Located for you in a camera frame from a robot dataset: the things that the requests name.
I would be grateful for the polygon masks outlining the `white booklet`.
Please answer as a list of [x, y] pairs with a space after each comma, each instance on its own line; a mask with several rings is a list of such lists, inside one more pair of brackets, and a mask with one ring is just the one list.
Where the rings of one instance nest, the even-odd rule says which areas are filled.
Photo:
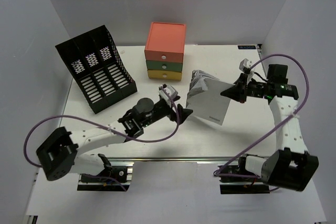
[[202, 70], [193, 70], [186, 107], [193, 110], [193, 116], [222, 125], [230, 98], [222, 96], [221, 92], [233, 86]]

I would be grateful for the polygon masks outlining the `green drawer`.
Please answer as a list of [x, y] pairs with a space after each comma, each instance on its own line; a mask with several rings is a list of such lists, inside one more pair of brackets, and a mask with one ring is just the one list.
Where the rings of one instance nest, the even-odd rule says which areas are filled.
[[146, 66], [148, 70], [165, 70], [173, 72], [182, 72], [183, 70], [183, 64], [178, 62], [147, 60]]

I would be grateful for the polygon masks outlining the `coral top drawer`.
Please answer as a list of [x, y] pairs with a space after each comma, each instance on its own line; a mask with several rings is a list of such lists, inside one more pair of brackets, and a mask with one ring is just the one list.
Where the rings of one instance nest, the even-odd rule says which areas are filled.
[[162, 52], [162, 51], [150, 51], [146, 50], [144, 52], [146, 60], [151, 61], [165, 61], [165, 62], [183, 62], [183, 53], [178, 52]]

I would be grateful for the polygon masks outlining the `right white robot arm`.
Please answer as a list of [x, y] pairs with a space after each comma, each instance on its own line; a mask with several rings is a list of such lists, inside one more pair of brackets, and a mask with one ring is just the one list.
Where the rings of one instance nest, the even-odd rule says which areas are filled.
[[224, 182], [235, 178], [245, 182], [259, 180], [268, 186], [303, 191], [319, 166], [316, 156], [310, 155], [303, 141], [298, 112], [297, 87], [288, 84], [286, 65], [269, 65], [267, 78], [256, 81], [255, 71], [248, 60], [242, 61], [242, 73], [234, 85], [221, 92], [221, 95], [244, 103], [247, 97], [261, 98], [268, 101], [274, 117], [276, 150], [268, 158], [239, 154], [238, 166], [230, 168], [225, 164], [214, 172]]

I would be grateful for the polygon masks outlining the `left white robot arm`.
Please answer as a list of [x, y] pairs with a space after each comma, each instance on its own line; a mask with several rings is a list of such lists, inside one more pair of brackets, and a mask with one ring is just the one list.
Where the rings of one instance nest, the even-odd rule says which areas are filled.
[[170, 102], [163, 98], [158, 102], [141, 98], [123, 117], [108, 126], [77, 132], [67, 131], [65, 127], [56, 128], [36, 154], [48, 181], [74, 173], [88, 174], [104, 182], [110, 178], [111, 165], [104, 155], [90, 155], [89, 151], [138, 138], [144, 133], [145, 127], [164, 117], [182, 124], [192, 112], [180, 104], [174, 111]]

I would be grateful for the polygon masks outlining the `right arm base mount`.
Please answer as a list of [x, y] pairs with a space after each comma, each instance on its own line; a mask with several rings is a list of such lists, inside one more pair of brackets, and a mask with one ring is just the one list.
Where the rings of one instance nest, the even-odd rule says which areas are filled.
[[270, 187], [265, 185], [255, 174], [245, 169], [246, 157], [244, 154], [237, 161], [230, 163], [220, 174], [229, 174], [229, 176], [218, 176], [217, 170], [213, 172], [215, 177], [219, 178], [219, 188], [221, 195], [244, 195], [244, 194], [269, 194]]

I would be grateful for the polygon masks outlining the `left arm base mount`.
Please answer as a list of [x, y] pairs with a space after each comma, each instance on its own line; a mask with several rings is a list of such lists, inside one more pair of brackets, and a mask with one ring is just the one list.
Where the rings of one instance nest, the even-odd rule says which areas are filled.
[[98, 160], [102, 161], [103, 170], [98, 175], [81, 174], [77, 191], [126, 192], [132, 178], [131, 166], [111, 164], [103, 154], [98, 154]]

